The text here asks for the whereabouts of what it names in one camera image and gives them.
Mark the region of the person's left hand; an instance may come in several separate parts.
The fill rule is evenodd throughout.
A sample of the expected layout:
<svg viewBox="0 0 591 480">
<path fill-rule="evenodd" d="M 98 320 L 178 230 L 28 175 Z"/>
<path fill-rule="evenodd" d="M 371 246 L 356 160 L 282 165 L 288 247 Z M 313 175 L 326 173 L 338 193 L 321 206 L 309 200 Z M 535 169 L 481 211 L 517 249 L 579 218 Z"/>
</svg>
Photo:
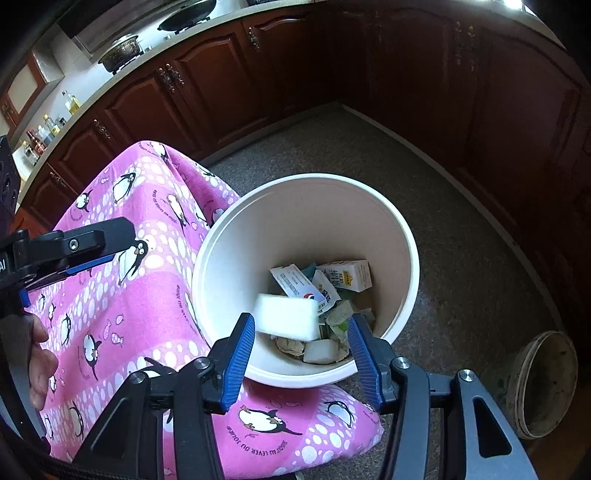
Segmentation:
<svg viewBox="0 0 591 480">
<path fill-rule="evenodd" d="M 42 348 L 49 335 L 41 320 L 32 315 L 32 346 L 29 361 L 29 396 L 33 407 L 42 411 L 49 390 L 49 379 L 58 368 L 58 359 L 53 352 Z"/>
</svg>

